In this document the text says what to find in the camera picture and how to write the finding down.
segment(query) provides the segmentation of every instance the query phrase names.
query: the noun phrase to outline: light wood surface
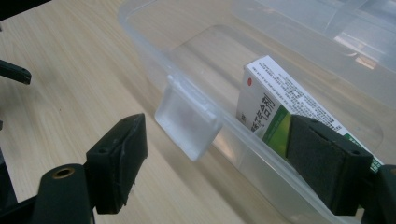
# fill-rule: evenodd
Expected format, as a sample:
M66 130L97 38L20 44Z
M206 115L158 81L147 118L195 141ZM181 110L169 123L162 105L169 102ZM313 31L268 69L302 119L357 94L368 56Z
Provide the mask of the light wood surface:
M53 0L1 22L0 59L32 84L0 77L0 132L19 201L40 177L85 152L118 120L147 116L148 159L128 204L97 223L286 223L214 148L189 161L153 119L160 93L117 22L121 0Z

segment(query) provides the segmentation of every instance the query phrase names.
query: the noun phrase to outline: white plastic tab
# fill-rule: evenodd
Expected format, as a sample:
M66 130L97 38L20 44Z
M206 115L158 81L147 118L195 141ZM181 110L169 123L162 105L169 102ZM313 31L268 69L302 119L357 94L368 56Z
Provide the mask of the white plastic tab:
M192 160L198 160L221 129L217 109L183 77L168 76L169 85L155 119Z

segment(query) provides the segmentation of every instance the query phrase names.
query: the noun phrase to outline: transparent plastic bin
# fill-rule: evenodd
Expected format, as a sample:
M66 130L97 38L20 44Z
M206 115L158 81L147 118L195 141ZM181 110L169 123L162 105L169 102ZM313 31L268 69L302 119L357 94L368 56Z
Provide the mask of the transparent plastic bin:
M192 160L213 144L293 223L360 223L334 216L236 119L236 105L244 66L270 55L381 161L396 163L391 7L392 1L130 0L119 20L163 92L156 120Z

